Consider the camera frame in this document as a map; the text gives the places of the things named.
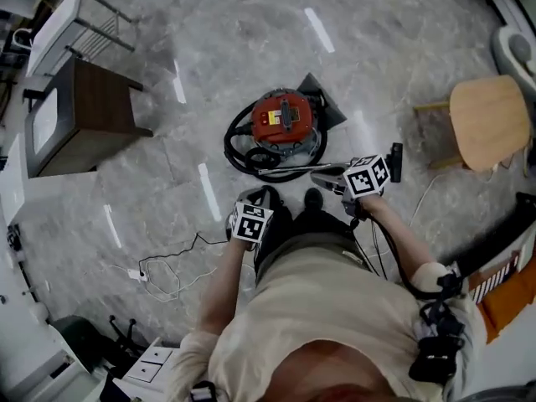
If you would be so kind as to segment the red vacuum cleaner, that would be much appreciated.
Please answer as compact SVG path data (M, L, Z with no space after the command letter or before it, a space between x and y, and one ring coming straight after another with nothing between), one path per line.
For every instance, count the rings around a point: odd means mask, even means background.
M298 90L266 93L254 104L250 121L255 143L283 157L312 155L322 140L315 105Z

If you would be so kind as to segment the person's black right shoe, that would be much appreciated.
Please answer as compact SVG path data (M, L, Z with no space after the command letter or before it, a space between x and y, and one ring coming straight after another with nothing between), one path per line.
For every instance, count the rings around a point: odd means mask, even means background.
M324 199L318 188L309 188L303 199L305 210L320 211L323 209Z

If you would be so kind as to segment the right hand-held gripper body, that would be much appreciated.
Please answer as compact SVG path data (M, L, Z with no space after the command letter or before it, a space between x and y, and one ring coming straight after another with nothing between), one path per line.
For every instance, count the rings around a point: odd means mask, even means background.
M390 181L389 168L380 155L354 158L343 168L343 207L348 216L360 219L362 207L359 200L383 191Z

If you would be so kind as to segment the person's right forearm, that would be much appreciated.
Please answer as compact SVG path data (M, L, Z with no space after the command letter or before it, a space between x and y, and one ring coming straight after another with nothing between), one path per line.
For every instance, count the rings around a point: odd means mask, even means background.
M384 198L372 194L363 196L359 202L363 209L389 232L397 249L401 267L409 280L421 266L436 261L426 244L416 237L414 231Z

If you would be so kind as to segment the person's left forearm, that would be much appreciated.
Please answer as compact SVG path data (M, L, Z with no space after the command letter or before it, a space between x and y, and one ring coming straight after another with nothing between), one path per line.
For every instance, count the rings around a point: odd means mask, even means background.
M250 242L234 237L224 247L200 303L197 330L220 335L234 319L243 259L250 248Z

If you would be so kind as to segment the white round appliance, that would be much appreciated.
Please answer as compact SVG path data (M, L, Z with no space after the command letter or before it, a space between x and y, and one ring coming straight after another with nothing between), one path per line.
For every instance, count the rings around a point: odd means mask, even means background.
M502 75L536 82L536 45L517 29L498 28L491 37L492 56Z

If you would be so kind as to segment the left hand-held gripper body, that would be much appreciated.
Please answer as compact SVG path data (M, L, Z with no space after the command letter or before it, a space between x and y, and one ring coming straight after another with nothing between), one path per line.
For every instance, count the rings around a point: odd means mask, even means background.
M237 201L228 217L228 235L259 244L273 215L271 209Z

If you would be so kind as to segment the white drawer cabinet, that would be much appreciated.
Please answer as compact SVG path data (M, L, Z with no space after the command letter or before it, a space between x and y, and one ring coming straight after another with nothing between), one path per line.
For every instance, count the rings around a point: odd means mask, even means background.
M156 338L126 372L121 382L164 393L175 351L176 348L166 347L161 338Z

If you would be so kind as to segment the brown wooden cabinet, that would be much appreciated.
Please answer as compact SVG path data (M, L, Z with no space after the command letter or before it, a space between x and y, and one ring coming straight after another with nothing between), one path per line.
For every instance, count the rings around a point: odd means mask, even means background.
M33 150L34 115L49 92L58 91L58 123L39 153ZM44 178L96 169L107 158L153 132L139 127L131 105L132 90L143 85L75 57L61 67L43 91L25 90L31 110L26 117L28 176Z

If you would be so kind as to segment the person's black trousers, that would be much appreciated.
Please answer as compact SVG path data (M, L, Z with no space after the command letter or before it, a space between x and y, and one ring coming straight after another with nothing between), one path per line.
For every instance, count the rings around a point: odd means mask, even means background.
M348 224L322 209L303 209L295 218L283 204L274 211L254 259L256 278L288 252L312 246L343 249L358 254Z

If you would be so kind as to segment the metal rack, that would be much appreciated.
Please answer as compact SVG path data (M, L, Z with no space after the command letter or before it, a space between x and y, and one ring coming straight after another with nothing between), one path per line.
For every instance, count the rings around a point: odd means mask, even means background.
M72 22L75 26L75 37L65 46L65 49L77 58L87 61L94 60L112 44L133 53L135 46L121 38L120 22L123 21L132 26L135 20L106 0L93 0L111 13L103 23L97 25L94 21L82 17L83 1L80 0L77 14Z

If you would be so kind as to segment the striped blanket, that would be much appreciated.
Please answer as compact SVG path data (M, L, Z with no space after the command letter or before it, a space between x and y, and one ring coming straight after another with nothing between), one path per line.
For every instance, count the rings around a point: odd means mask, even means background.
M478 304L485 295L507 281L518 271L520 251L515 250L508 260L484 271L478 271L469 278L472 300Z

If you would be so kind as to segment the white basin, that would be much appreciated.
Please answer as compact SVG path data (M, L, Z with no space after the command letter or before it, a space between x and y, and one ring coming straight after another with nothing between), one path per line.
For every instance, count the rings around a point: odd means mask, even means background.
M33 119L33 151L39 153L53 136L58 123L58 91L52 89L40 104Z

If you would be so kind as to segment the dark grey board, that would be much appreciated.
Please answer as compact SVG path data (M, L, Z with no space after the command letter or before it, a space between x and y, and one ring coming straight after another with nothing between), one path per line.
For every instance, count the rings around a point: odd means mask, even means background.
M322 121L327 131L343 124L347 120L336 102L312 73L306 75L297 90L309 100L313 110L317 113L318 119Z

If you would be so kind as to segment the black office chair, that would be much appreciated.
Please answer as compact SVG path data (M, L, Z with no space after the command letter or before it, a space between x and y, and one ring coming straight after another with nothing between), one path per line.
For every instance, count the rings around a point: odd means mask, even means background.
M115 320L114 315L109 316L108 322L117 335L116 340L101 334L89 320L79 316L58 319L53 321L51 326L59 332L82 366L90 373L106 361L111 366L103 365L103 368L113 378L120 379L148 346L138 344L133 339L133 328L137 324L135 319L129 320L126 334L117 327Z

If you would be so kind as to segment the orange sofa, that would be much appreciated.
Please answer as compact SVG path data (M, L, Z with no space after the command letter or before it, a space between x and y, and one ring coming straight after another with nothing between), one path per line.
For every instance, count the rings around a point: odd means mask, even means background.
M520 250L518 271L476 304L485 323L487 344L536 300L536 244L527 259L522 254Z

